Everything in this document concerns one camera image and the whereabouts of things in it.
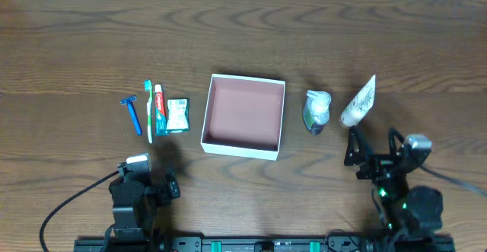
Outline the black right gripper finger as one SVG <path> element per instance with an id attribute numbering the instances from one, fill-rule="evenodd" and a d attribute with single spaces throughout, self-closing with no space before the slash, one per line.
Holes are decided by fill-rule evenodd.
<path id="1" fill-rule="evenodd" d="M 404 136 L 396 128 L 389 128 L 388 144 L 391 155 L 400 155 L 400 150 L 397 147 L 397 142 L 402 145 L 404 143 L 404 139 Z"/>
<path id="2" fill-rule="evenodd" d="M 348 145 L 345 150 L 345 166 L 355 166 L 371 160 L 372 148 L 357 126 L 349 128 Z"/>

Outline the white floral lotion tube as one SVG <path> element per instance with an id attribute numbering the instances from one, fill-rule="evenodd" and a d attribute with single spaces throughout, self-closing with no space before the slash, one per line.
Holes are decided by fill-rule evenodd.
<path id="1" fill-rule="evenodd" d="M 345 128 L 357 126 L 364 119 L 374 105 L 375 91 L 376 75 L 373 75 L 343 110 L 339 122 Z"/>

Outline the clear pump soap bottle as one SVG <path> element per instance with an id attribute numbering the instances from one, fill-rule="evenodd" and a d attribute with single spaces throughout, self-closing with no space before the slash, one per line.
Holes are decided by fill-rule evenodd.
<path id="1" fill-rule="evenodd" d="M 321 134 L 329 121 L 331 96 L 325 91 L 307 91 L 302 117 L 307 130 L 314 136 Z"/>

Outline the blue disposable razor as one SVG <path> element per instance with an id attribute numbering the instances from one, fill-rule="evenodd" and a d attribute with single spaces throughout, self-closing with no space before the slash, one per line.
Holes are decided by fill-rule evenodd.
<path id="1" fill-rule="evenodd" d="M 129 111 L 129 115 L 130 115 L 130 118 L 132 120 L 132 124 L 134 126 L 134 129 L 135 129 L 135 132 L 138 136 L 141 136 L 142 135 L 142 127 L 141 127 L 141 124 L 138 120 L 138 116 L 137 116 L 137 113 L 135 111 L 135 107 L 134 107 L 134 104 L 133 102 L 137 100 L 137 97 L 135 95 L 132 95 L 130 97 L 127 97 L 127 98 L 124 98 L 120 101 L 120 103 L 123 105 L 123 106 L 127 106 L 127 109 Z"/>

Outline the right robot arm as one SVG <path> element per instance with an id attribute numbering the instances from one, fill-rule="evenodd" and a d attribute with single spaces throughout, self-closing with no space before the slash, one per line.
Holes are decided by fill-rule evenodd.
<path id="1" fill-rule="evenodd" d="M 395 128 L 388 132 L 389 152 L 379 154 L 357 126 L 349 129 L 345 166 L 357 166 L 359 180 L 369 180 L 374 205 L 385 232 L 373 236 L 362 251 L 439 251 L 443 196 L 427 186 L 409 187 L 406 176 L 421 168 L 432 150 L 422 134 L 403 136 Z"/>

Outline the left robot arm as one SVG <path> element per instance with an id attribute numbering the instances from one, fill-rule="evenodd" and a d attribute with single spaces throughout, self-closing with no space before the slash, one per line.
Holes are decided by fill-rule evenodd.
<path id="1" fill-rule="evenodd" d="M 151 181 L 147 161 L 120 163 L 119 177 L 109 185 L 114 223 L 106 230 L 102 251 L 169 251 L 170 238 L 154 227 L 158 209 L 180 197 L 176 174 L 171 168 L 161 182 Z"/>

